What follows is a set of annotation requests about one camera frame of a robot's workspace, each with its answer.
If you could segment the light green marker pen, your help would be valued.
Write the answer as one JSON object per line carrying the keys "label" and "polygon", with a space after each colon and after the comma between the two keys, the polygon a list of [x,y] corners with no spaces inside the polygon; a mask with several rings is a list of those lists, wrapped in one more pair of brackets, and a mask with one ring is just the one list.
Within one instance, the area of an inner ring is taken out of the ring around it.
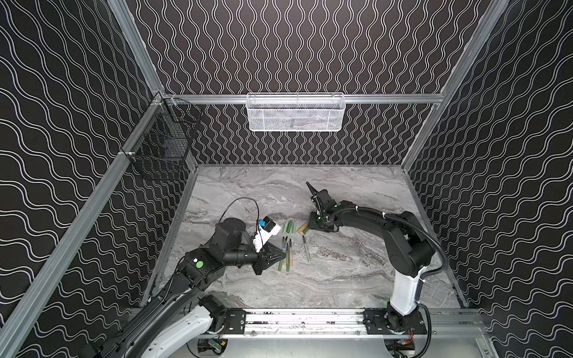
{"label": "light green marker pen", "polygon": [[304,249],[304,254],[305,254],[306,260],[308,263],[311,263],[310,250],[309,250],[308,242],[307,242],[305,235],[302,236],[302,242],[303,242],[303,249]]}

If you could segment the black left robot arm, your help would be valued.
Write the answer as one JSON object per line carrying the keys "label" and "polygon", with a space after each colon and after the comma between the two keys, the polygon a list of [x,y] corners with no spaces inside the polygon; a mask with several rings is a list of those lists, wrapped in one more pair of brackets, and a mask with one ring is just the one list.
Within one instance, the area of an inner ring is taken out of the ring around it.
{"label": "black left robot arm", "polygon": [[188,252],[161,291],[125,327],[103,343],[88,344],[80,357],[168,357],[188,341],[207,334],[222,334],[226,307],[205,290],[229,266],[251,266],[256,275],[286,257],[269,242],[280,225],[266,217],[255,234],[246,224],[227,218],[216,225],[213,236]]}

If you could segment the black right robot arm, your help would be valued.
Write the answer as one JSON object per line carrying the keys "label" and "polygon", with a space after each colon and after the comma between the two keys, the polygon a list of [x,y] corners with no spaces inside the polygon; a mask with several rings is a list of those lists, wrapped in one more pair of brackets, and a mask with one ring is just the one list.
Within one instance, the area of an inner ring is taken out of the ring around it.
{"label": "black right robot arm", "polygon": [[351,201],[336,202],[326,189],[309,185],[316,210],[310,213],[308,227],[314,231],[337,232],[341,227],[356,228],[381,238],[389,262],[395,269],[395,281],[389,310],[406,317],[418,307],[422,281],[441,268],[429,269],[432,257],[441,250],[432,236],[421,228],[416,216],[385,213]]}

